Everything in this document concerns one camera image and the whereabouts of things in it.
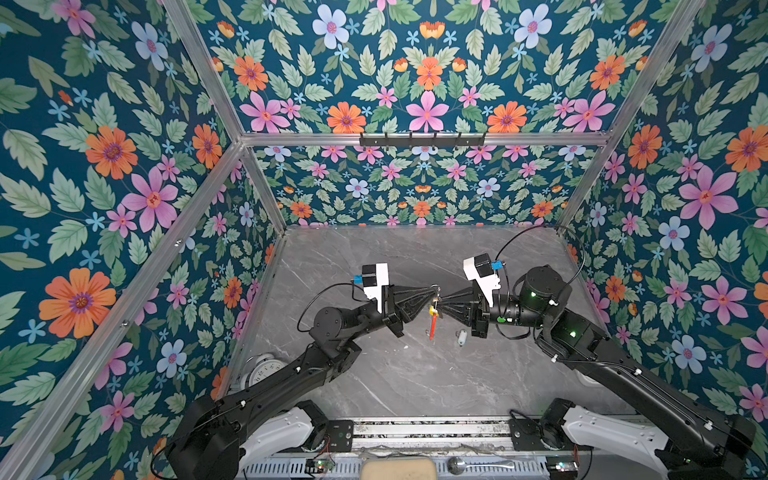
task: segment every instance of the small blue flower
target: small blue flower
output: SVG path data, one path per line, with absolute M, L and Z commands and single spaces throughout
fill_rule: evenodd
M 29 245 L 30 245 L 30 244 L 31 244 L 33 247 L 36 247 L 37 245 L 39 245 L 39 243 L 37 243 L 37 241 L 35 241 L 35 239 L 36 239 L 36 238 L 39 238 L 39 237 L 40 237 L 40 234 L 39 234 L 39 233 L 32 233 L 32 231 L 31 231 L 31 230 L 29 230 L 29 228 L 25 228 L 25 229 L 24 229 L 24 235 L 21 235 L 20 233 L 17 233 L 17 234 L 16 234 L 16 235 L 14 235 L 13 237 L 14 237 L 14 239 L 16 239 L 16 240 L 19 240 L 19 241 L 21 241 L 21 242 L 24 242 L 24 243 L 22 243 L 22 248 L 23 248 L 24 250 L 27 250 L 27 249 L 29 248 Z
M 107 388 L 110 392 L 115 393 L 120 389 L 120 377 L 112 376 L 112 381 L 107 384 Z
M 67 105 L 62 105 L 59 107 L 53 100 L 49 100 L 48 103 L 51 105 L 51 109 L 48 110 L 48 113 L 51 115 L 56 115 L 56 118 L 58 118 L 59 121 L 62 121 L 65 118 L 70 118 L 70 115 L 67 113 Z
M 624 25 L 621 26 L 621 28 L 617 28 L 614 30 L 614 38 L 617 40 L 621 40 L 625 35 L 627 34 L 627 31 L 624 30 Z
M 138 355 L 136 355 L 136 358 L 134 358 L 133 360 L 129 360 L 128 366 L 130 367 L 130 369 L 128 370 L 128 375 L 137 373 L 142 363 L 144 363 L 144 361 L 139 359 Z
M 131 452 L 128 454 L 128 461 L 123 464 L 123 468 L 133 470 L 139 463 L 139 452 Z
M 100 217 L 99 214 L 94 212 L 92 217 L 85 219 L 85 223 L 92 225 L 92 230 L 96 232 L 98 229 L 104 228 L 104 220 L 106 220 L 104 217 Z
M 406 41 L 411 43 L 411 46 L 416 45 L 420 42 L 419 40 L 419 33 L 417 31 L 409 31 L 408 32 L 408 38 L 406 38 Z
M 80 266 L 86 266 L 88 265 L 89 270 L 94 269 L 94 264 L 101 263 L 101 259 L 98 257 L 98 250 L 94 250 L 93 253 L 88 252 L 87 250 L 82 250 L 81 252 L 83 254 L 83 257 L 85 257 L 85 260 L 80 261 Z
M 224 41 L 218 30 L 209 30 L 208 33 L 210 34 L 210 40 L 215 41 L 216 45 L 221 45 L 221 42 Z
M 723 365 L 723 356 L 719 353 L 710 352 L 710 360 L 712 360 L 715 365 Z
M 23 329 L 18 333 L 19 336 L 26 336 L 27 342 L 35 343 L 36 337 L 45 336 L 45 331 L 43 330 L 45 322 L 35 323 L 33 319 L 29 319 L 27 325 L 29 325 L 28 329 Z
M 237 27 L 237 36 L 240 37 L 240 40 L 246 41 L 249 38 L 249 33 L 247 30 L 243 30 L 243 27 Z

